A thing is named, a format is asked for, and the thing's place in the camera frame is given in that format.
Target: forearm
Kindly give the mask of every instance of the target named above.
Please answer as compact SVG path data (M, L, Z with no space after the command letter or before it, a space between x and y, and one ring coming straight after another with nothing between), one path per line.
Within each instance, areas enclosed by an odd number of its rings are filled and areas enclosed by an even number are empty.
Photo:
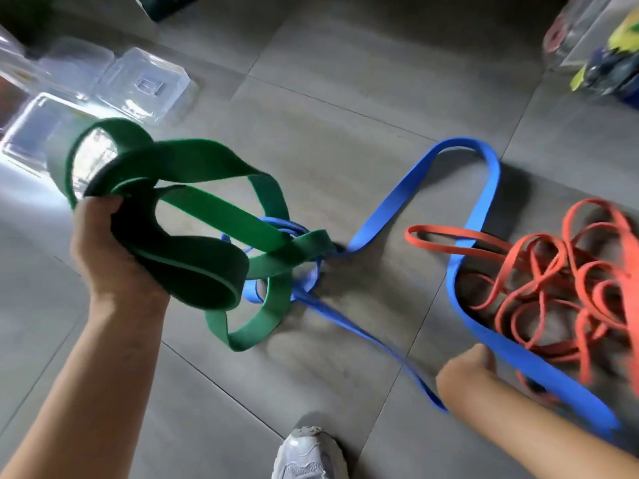
M636 479L639 460L571 424L486 370L445 403L538 479Z
M163 321L161 306L93 299L82 335L1 479L126 478Z

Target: shoe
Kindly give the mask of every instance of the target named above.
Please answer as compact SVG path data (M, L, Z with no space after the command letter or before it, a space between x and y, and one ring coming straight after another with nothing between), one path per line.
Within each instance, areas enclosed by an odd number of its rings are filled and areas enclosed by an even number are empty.
M302 427L277 451L271 479L348 479L348 470L333 437L320 427Z

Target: person's right forearm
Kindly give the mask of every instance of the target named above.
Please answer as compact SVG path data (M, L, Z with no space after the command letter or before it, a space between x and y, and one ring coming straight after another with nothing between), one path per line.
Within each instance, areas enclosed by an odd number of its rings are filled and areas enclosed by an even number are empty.
M636 479L639 460L534 402L487 370L447 388L457 418L538 479Z

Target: person's left forearm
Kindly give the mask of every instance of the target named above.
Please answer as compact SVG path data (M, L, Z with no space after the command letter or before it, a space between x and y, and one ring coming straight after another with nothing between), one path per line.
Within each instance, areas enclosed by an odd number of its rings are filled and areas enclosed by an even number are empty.
M162 305L142 301L92 299L82 335L0 479L128 476L164 322Z

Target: blue object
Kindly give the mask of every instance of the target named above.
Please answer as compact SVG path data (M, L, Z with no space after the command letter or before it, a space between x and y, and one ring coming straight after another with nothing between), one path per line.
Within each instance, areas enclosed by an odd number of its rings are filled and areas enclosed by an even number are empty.
M464 228L481 231L486 221L488 211L495 198L499 178L501 174L499 159L492 148L479 140L473 138L450 138L437 143L426 155L417 162L417 164L407 173L406 176L397 184L395 189L386 197L379 207L373 212L370 218L364 223L363 227L356 233L344 251L337 255L348 255L365 247L370 243L379 231L387 225L387 223L399 212L404 204L410 200L413 194L419 188L421 182L426 178L432 162L441 152L453 147L468 148L476 151L488 165L489 177L486 186L479 196L475 208L470 213L470 217ZM274 225L283 232L287 232L294 236L299 236L308 232L308 230L296 223L277 218L262 218L265 222ZM458 247L470 248L475 245L474 239L458 239L455 243ZM446 410L442 401L437 397L435 392L431 390L426 383L420 378L417 371L409 365L400 355L395 353L390 347L382 343L378 338L370 335L362 328L350 321L347 317L334 310L330 306L325 305L319 299L311 296L309 292L313 289L320 276L320 265L322 258L316 261L315 268L296 281L293 287L292 299L300 301L313 309L323 318L331 322L353 331L357 335L368 339L369 341L380 346L384 351L390 354L404 368L411 373L417 385L427 394L430 401L441 410ZM446 273L446 290L451 300L451 305L461 316L464 324L473 334L485 345L490 347L500 358L510 363L517 370L520 370L526 377L544 386L546 390L555 394L564 403L586 419L592 425L594 431L600 436L611 438L612 431L620 428L619 421L612 411L599 400L594 394L590 393L585 387L569 378L562 371L557 370L548 362L539 356L526 350L519 344L510 341L508 338L486 328L482 324L472 319L459 305L457 296L455 295L455 280L457 273L462 265L464 256L452 255L448 263ZM263 300L258 295L257 281L247 281L244 284L243 296L252 303L262 303Z

